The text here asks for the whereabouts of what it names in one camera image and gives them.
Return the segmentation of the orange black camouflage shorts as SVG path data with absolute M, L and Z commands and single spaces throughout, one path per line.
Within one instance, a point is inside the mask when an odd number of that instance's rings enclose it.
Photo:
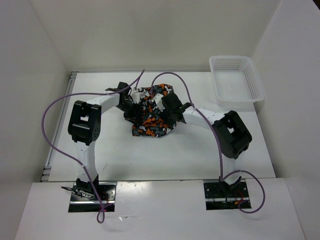
M 145 91 L 145 97 L 140 99 L 138 103 L 141 107 L 139 121 L 136 124 L 132 123 L 131 132 L 134 137 L 154 137 L 161 138 L 168 134 L 173 129 L 169 129 L 161 119 L 161 111 L 151 99 L 151 94 L 158 93 L 167 95 L 174 91 L 174 88 L 169 84 L 158 84 L 153 87 L 141 87 L 134 90 L 140 92 Z

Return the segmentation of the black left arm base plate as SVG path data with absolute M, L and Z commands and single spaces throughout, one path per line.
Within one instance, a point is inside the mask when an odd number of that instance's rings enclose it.
M 97 196 L 94 193 L 77 189 L 75 183 L 73 187 L 62 186 L 61 188 L 71 192 L 68 207 L 69 213 L 98 213 L 101 209 Z M 98 193 L 105 213 L 115 211 L 116 188 L 117 184 L 115 182 L 99 183 Z

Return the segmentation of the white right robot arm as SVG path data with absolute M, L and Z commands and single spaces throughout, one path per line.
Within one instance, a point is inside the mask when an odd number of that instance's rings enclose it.
M 217 143 L 220 164 L 219 191 L 225 197 L 230 197 L 237 191 L 241 178 L 235 182 L 224 180 L 223 157 L 238 159 L 241 153 L 249 148 L 252 135 L 236 111 L 227 113 L 213 112 L 196 108 L 192 103 L 182 104 L 175 93 L 167 95 L 156 94 L 153 98 L 164 116 L 174 122 L 192 124 L 211 130 Z

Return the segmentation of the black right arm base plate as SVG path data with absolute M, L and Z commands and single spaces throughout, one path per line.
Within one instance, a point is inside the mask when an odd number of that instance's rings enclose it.
M 204 180 L 204 197 L 207 211 L 233 210 L 240 205 L 242 209 L 251 209 L 250 196 L 245 180 L 241 180 L 238 186 L 227 194 L 222 190 L 217 179 Z

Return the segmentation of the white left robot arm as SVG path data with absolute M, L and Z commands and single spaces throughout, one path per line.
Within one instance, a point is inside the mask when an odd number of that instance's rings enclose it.
M 108 88 L 93 99 L 77 100 L 73 104 L 67 131 L 74 141 L 76 158 L 80 161 L 76 189 L 89 200 L 96 199 L 100 194 L 95 145 L 101 133 L 102 115 L 113 107 L 131 112 L 134 104 L 130 92 L 131 87 L 120 82 L 116 88 Z

